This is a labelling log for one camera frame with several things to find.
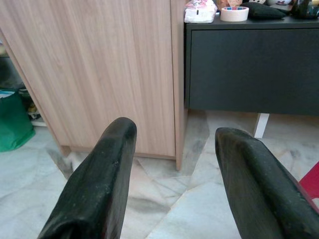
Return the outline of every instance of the light wood cabinet door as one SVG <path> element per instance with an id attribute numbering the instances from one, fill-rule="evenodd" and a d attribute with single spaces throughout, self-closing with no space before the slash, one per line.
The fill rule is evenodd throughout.
<path id="1" fill-rule="evenodd" d="M 60 145 L 129 117 L 175 156 L 170 0 L 0 0 L 0 27 Z"/>

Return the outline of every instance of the roll of tape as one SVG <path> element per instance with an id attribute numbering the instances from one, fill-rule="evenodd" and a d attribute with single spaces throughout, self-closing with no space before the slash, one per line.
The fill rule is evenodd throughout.
<path id="1" fill-rule="evenodd" d="M 249 8 L 244 6 L 223 7 L 220 13 L 222 21 L 246 21 Z"/>

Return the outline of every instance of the cabinet top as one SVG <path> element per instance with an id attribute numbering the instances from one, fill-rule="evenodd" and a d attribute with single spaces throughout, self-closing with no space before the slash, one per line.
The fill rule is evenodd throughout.
<path id="1" fill-rule="evenodd" d="M 226 22 L 216 15 L 213 23 L 187 23 L 187 30 L 241 30 L 241 29 L 300 29 L 319 28 L 319 19 L 296 19 L 286 16 L 276 20 L 252 20 Z"/>

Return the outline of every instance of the green bag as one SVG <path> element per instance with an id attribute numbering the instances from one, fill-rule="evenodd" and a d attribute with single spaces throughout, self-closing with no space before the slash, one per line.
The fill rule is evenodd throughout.
<path id="1" fill-rule="evenodd" d="M 0 152 L 19 148 L 34 135 L 18 92 L 0 98 Z"/>

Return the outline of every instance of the cabinet drawer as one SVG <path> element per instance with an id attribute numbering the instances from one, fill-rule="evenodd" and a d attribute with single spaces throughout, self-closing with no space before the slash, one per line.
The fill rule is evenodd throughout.
<path id="1" fill-rule="evenodd" d="M 191 109 L 319 115 L 319 29 L 194 30 Z"/>

